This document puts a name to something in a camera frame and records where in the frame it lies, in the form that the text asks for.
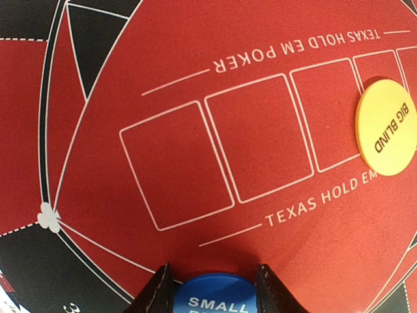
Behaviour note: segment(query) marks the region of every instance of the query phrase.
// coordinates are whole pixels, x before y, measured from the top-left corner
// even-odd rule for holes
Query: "white rectangle outline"
[[[201,215],[201,216],[199,216],[199,217],[192,218],[191,220],[186,220],[186,221],[184,221],[184,222],[180,222],[180,223],[177,223],[177,224],[175,224],[175,225],[167,226],[167,227],[164,227],[164,228],[159,228],[159,227],[158,227],[158,224],[156,223],[155,218],[154,218],[154,216],[153,216],[153,214],[152,214],[151,208],[149,207],[149,204],[148,204],[148,201],[147,201],[147,199],[146,199],[146,197],[145,197],[145,194],[144,194],[144,193],[143,193],[143,191],[142,191],[141,185],[139,184],[139,179],[138,179],[138,178],[137,178],[137,176],[136,176],[136,173],[135,173],[135,170],[134,170],[134,167],[133,167],[132,161],[130,160],[130,157],[129,157],[129,153],[128,153],[127,148],[126,148],[126,146],[125,146],[125,144],[124,144],[123,137],[122,137],[122,133],[123,133],[124,131],[129,130],[129,129],[131,129],[131,128],[134,128],[134,127],[136,127],[136,126],[138,126],[138,125],[140,125],[140,124],[143,124],[143,123],[146,123],[146,122],[152,121],[153,119],[156,119],[156,118],[158,118],[158,117],[161,117],[161,116],[163,116],[163,115],[165,115],[165,114],[169,114],[169,113],[171,113],[171,112],[174,112],[174,111],[177,111],[177,110],[183,109],[183,108],[185,108],[185,107],[187,107],[187,106],[191,106],[192,104],[197,104],[197,106],[198,106],[198,108],[199,108],[199,111],[200,111],[201,117],[202,117],[203,122],[204,122],[204,126],[205,126],[206,131],[207,131],[207,134],[208,134],[208,138],[210,139],[210,143],[211,143],[211,146],[212,146],[212,148],[213,148],[214,154],[215,154],[215,156],[216,156],[217,162],[218,162],[218,164],[219,164],[219,168],[220,168],[220,171],[221,171],[221,173],[222,173],[222,176],[223,176],[223,179],[224,179],[224,182],[225,182],[225,185],[226,185],[226,189],[227,189],[227,191],[228,191],[228,193],[229,193],[229,196],[230,196],[230,199],[231,199],[231,205],[230,205],[230,206],[228,206],[228,207],[224,207],[223,209],[220,209],[220,210],[217,210],[217,211],[214,211],[214,212],[211,212],[211,213],[205,214],[205,215]],[[124,153],[126,154],[126,157],[127,157],[127,159],[128,159],[130,169],[131,169],[131,171],[132,171],[132,173],[133,173],[133,175],[134,175],[134,177],[135,177],[137,187],[139,188],[139,191],[140,191],[140,193],[141,193],[141,195],[142,195],[142,198],[143,198],[143,200],[145,201],[145,205],[146,205],[146,207],[147,207],[147,209],[148,209],[148,212],[149,212],[149,214],[150,214],[150,216],[151,216],[151,218],[152,218],[152,221],[153,221],[153,223],[154,223],[154,225],[155,225],[155,228],[156,228],[158,231],[170,230],[171,228],[175,228],[175,227],[178,227],[178,226],[181,226],[181,225],[185,225],[185,224],[188,224],[188,223],[194,222],[194,221],[196,221],[196,220],[201,220],[201,219],[206,218],[206,217],[209,217],[209,216],[211,216],[211,215],[215,215],[215,214],[217,214],[217,213],[220,213],[220,212],[226,211],[226,210],[228,210],[228,209],[231,209],[232,207],[234,207],[234,206],[235,206],[235,199],[233,199],[233,195],[232,195],[232,192],[231,192],[231,189],[230,189],[229,183],[227,182],[227,178],[226,178],[226,174],[225,174],[225,172],[224,172],[223,166],[222,166],[222,162],[221,162],[221,160],[220,160],[219,154],[218,154],[218,152],[217,152],[217,150],[216,150],[216,146],[215,146],[215,144],[214,144],[213,137],[212,137],[212,135],[211,135],[211,133],[210,133],[210,130],[209,130],[209,124],[207,123],[207,120],[206,120],[206,118],[205,118],[205,116],[204,116],[203,109],[202,109],[201,104],[200,104],[200,102],[199,102],[199,101],[196,101],[196,100],[195,100],[195,101],[191,101],[191,102],[185,103],[185,104],[183,104],[183,105],[181,105],[181,106],[177,106],[177,107],[175,107],[175,108],[173,108],[173,109],[170,109],[170,110],[164,111],[164,112],[159,113],[159,114],[157,114],[157,115],[154,115],[154,116],[152,116],[152,117],[150,117],[150,118],[148,118],[148,119],[144,119],[144,120],[142,120],[142,121],[140,121],[140,122],[137,122],[137,123],[135,123],[135,124],[133,124],[133,125],[130,125],[130,126],[124,127],[123,129],[121,129],[121,130],[119,131],[119,137],[120,137],[120,140],[121,140],[121,142],[122,142],[122,146],[123,146],[123,149],[124,149]]]
[[[411,47],[405,47],[405,48],[398,48],[398,49],[395,49],[395,52],[396,52],[397,57],[398,57],[399,67],[400,67],[400,69],[401,69],[401,71],[403,73],[404,82],[405,82],[405,88],[407,89],[407,91],[411,95],[409,83],[407,81],[407,75],[405,75],[403,63],[401,62],[401,58],[400,58],[399,53],[398,53],[398,51],[401,51],[401,50],[409,50],[409,49],[417,49],[417,46],[411,46]]]
[[[360,57],[369,57],[370,55],[377,55],[377,54],[383,54],[383,53],[388,53],[388,52],[392,52],[393,53],[394,58],[395,58],[395,61],[397,62],[399,75],[401,76],[401,80],[403,81],[403,87],[406,87],[405,81],[404,81],[404,77],[403,77],[403,73],[401,71],[401,67],[399,66],[399,61],[398,61],[397,55],[396,55],[395,51],[393,51],[393,49],[390,49],[390,50],[383,50],[383,51],[377,51],[377,52],[371,52],[371,53],[365,53],[365,54],[355,55],[353,57],[354,68],[356,70],[356,73],[358,73],[359,84],[360,84],[360,88],[361,88],[362,92],[365,91],[365,88],[364,88],[364,83],[362,81],[362,78],[360,77],[359,68],[358,68],[358,65],[356,64],[356,59],[359,59]]]
[[[298,104],[300,105],[301,113],[302,113],[302,116],[304,118],[304,122],[306,124],[306,130],[307,130],[308,138],[310,140],[311,150],[313,151],[313,157],[314,157],[315,165],[316,165],[317,171],[319,173],[324,173],[325,171],[331,170],[332,168],[336,168],[339,165],[342,165],[343,163],[346,163],[346,162],[348,162],[350,160],[353,160],[354,158],[359,157],[360,156],[360,153],[358,153],[357,155],[354,155],[354,156],[350,156],[349,158],[346,158],[345,160],[342,160],[342,161],[337,162],[337,163],[335,163],[335,164],[333,164],[331,166],[328,166],[327,168],[320,169],[320,167],[319,167],[319,161],[317,160],[317,155],[316,155],[315,149],[314,149],[313,138],[311,137],[310,128],[308,126],[306,113],[304,112],[304,108],[303,108],[302,103],[301,103],[301,98],[300,98],[300,95],[298,94],[298,89],[297,89],[297,87],[295,85],[295,81],[294,81],[294,78],[293,78],[293,73],[299,72],[301,70],[307,70],[309,68],[321,67],[323,65],[328,65],[328,64],[342,62],[342,61],[348,61],[349,64],[351,65],[353,77],[354,77],[354,80],[356,82],[356,85],[358,86],[359,94],[362,94],[362,92],[360,90],[360,85],[359,85],[359,82],[358,82],[358,78],[356,77],[356,73],[354,72],[354,68],[353,68],[352,61],[348,57],[344,57],[342,59],[331,60],[331,61],[327,61],[327,62],[323,62],[323,63],[317,63],[317,64],[314,64],[314,65],[309,65],[307,67],[296,68],[296,69],[290,71],[290,73],[289,73],[291,82],[293,83],[293,87],[294,87],[294,90],[295,90],[295,95],[297,97]]]
[[[290,95],[290,97],[291,97],[291,101],[293,102],[294,111],[295,111],[295,114],[296,114],[296,117],[297,117],[297,120],[298,120],[298,124],[299,124],[299,126],[300,126],[301,134],[302,134],[302,137],[303,137],[303,140],[304,140],[304,145],[305,145],[305,147],[306,147],[307,156],[308,156],[308,160],[309,160],[309,164],[310,164],[310,168],[311,168],[311,173],[310,173],[309,175],[307,175],[307,176],[305,176],[305,177],[301,178],[301,179],[297,179],[296,181],[293,181],[293,182],[288,183],[288,184],[286,184],[286,185],[283,185],[283,186],[280,186],[280,187],[278,187],[278,188],[275,188],[275,189],[269,190],[269,191],[264,192],[264,193],[262,193],[262,194],[260,194],[260,195],[258,195],[258,196],[254,196],[254,197],[249,198],[249,199],[247,199],[247,200],[242,200],[242,199],[240,198],[240,194],[239,194],[239,191],[238,191],[237,186],[236,186],[235,178],[233,177],[233,174],[232,174],[232,171],[231,171],[231,168],[230,168],[230,165],[229,165],[229,161],[227,160],[226,153],[225,153],[225,151],[224,151],[224,148],[223,148],[223,145],[222,145],[222,141],[220,140],[220,136],[219,136],[219,134],[218,134],[218,131],[217,131],[216,125],[215,125],[215,123],[214,123],[214,119],[213,119],[213,116],[212,116],[212,114],[211,114],[211,111],[210,111],[209,104],[208,104],[207,100],[208,100],[208,99],[210,99],[210,98],[216,97],[216,96],[218,96],[218,95],[221,95],[221,94],[223,94],[223,93],[228,93],[229,91],[233,91],[233,90],[235,90],[235,89],[243,88],[243,87],[246,87],[246,86],[249,86],[249,85],[253,85],[253,84],[255,84],[255,83],[263,82],[263,81],[265,81],[265,80],[270,80],[270,79],[272,79],[272,78],[277,78],[277,77],[280,77],[280,76],[282,76],[282,77],[284,78],[284,80],[285,80],[285,84],[287,85],[287,88],[288,88],[288,93],[289,93],[289,95]],[[248,203],[248,202],[250,202],[250,201],[253,201],[253,200],[256,200],[256,199],[262,198],[262,197],[267,196],[267,195],[269,195],[269,194],[271,194],[271,193],[273,193],[273,192],[277,192],[277,191],[282,190],[282,189],[284,189],[284,188],[287,188],[287,187],[290,187],[290,186],[295,185],[295,184],[297,184],[297,183],[300,183],[301,181],[304,181],[304,180],[306,180],[306,179],[309,179],[310,177],[312,177],[312,176],[314,175],[314,167],[313,167],[313,162],[312,162],[312,160],[311,160],[310,152],[309,152],[309,150],[308,150],[307,139],[306,139],[306,136],[305,136],[304,131],[303,131],[303,129],[302,129],[302,123],[301,123],[300,116],[299,116],[298,111],[297,111],[297,108],[296,108],[296,104],[295,104],[295,100],[294,100],[294,97],[293,97],[293,93],[291,92],[291,89],[290,89],[290,87],[289,87],[288,80],[287,80],[287,77],[285,76],[285,74],[283,74],[283,73],[279,73],[279,74],[275,74],[275,75],[267,76],[267,77],[264,77],[264,78],[260,78],[260,79],[258,79],[258,80],[254,80],[254,81],[251,81],[251,82],[248,82],[248,83],[243,83],[243,84],[241,84],[241,85],[234,86],[234,87],[232,87],[232,88],[228,88],[228,89],[224,89],[224,90],[222,90],[222,91],[218,91],[217,93],[213,93],[213,94],[211,94],[211,95],[209,95],[209,96],[206,96],[206,97],[204,98],[204,103],[205,103],[206,109],[207,109],[207,111],[208,111],[208,117],[209,117],[209,119],[210,119],[211,125],[212,125],[213,130],[214,130],[214,133],[215,133],[215,135],[216,135],[216,139],[217,139],[217,142],[218,142],[218,144],[219,144],[220,151],[222,152],[222,155],[223,155],[223,158],[224,158],[224,161],[225,161],[226,167],[227,167],[227,171],[229,172],[229,176],[230,176],[230,179],[231,179],[231,181],[232,181],[233,188],[235,189],[235,192],[236,192],[236,195],[237,195],[237,200],[238,200],[238,202],[239,202],[239,203],[244,204],[244,203]]]

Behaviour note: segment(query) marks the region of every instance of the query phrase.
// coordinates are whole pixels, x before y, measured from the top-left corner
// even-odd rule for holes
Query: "white number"
[[[71,311],[67,311],[66,310],[66,306],[64,306],[64,310],[66,313],[80,313],[81,310],[78,308],[78,306],[76,306],[74,303],[70,303],[70,308]]]

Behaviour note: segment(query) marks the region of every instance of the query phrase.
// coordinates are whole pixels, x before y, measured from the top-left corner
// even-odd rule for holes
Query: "yellow button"
[[[366,164],[381,175],[403,171],[417,148],[417,111],[393,80],[379,80],[362,95],[356,111],[356,141]]]

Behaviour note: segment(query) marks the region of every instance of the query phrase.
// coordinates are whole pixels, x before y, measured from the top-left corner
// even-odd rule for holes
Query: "poker table layout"
[[[3,1],[0,17],[0,285],[17,305],[122,312],[167,262],[178,282],[267,263],[309,312],[417,312],[417,158],[381,176],[354,130],[377,80],[417,101],[412,0]]]

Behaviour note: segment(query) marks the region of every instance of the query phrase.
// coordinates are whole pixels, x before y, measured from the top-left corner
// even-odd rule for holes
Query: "blue small blind button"
[[[256,289],[246,279],[209,274],[183,284],[175,294],[174,313],[257,313]]]

